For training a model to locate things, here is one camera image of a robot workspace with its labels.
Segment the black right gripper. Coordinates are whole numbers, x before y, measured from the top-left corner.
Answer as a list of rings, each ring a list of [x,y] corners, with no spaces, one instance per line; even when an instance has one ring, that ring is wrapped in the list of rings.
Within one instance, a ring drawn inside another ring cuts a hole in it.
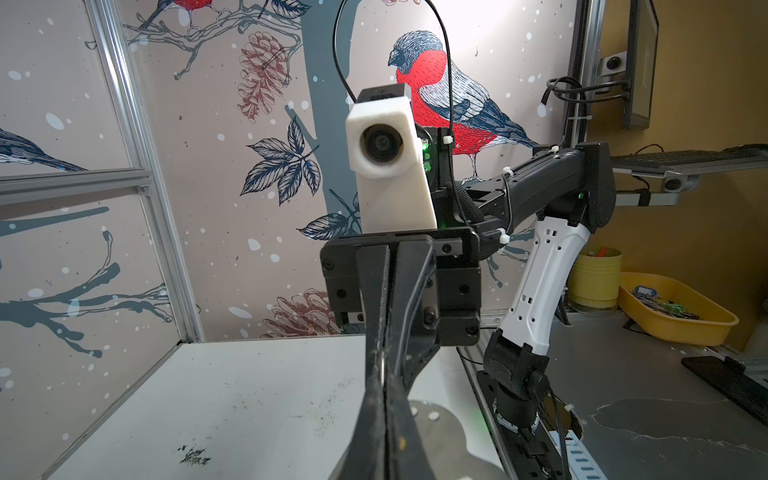
[[[389,295],[390,254],[395,256]],[[331,310],[344,331],[366,328],[366,380],[404,390],[442,347],[479,338],[479,238],[468,227],[339,237],[320,251]],[[426,308],[435,320],[425,323]]]

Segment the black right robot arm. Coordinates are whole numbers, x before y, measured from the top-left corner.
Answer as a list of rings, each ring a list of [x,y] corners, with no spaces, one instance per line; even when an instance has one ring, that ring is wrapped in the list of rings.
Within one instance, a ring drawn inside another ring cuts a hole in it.
[[[550,394],[545,369],[551,326],[569,272],[591,234],[613,213],[616,192],[609,149],[538,148],[503,175],[509,219],[536,215],[534,244],[513,303],[484,353],[503,427],[533,428]],[[406,397],[416,377],[449,344],[445,328],[479,325],[476,270],[501,233],[472,227],[339,237],[321,261],[338,320],[361,313],[366,325],[366,387],[356,427],[375,437],[402,433]]]

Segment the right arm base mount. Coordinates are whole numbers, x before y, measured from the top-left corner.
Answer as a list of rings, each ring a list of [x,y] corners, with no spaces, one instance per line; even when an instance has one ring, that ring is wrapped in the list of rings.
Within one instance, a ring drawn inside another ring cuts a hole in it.
[[[601,479],[584,447],[579,418],[554,394],[546,375],[532,377],[526,399],[507,394],[483,370],[474,374],[482,418],[511,479]]]

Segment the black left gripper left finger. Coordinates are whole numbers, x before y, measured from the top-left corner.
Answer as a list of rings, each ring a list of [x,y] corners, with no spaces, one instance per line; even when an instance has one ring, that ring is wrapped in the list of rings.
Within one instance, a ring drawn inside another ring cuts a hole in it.
[[[385,376],[372,375],[366,389],[353,435],[339,464],[339,479],[384,479],[387,470]]]

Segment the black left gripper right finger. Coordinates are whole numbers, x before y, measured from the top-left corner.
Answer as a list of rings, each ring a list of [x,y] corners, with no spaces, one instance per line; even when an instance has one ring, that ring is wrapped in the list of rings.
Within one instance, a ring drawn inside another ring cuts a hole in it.
[[[386,479],[434,479],[407,395],[399,383],[386,392]]]

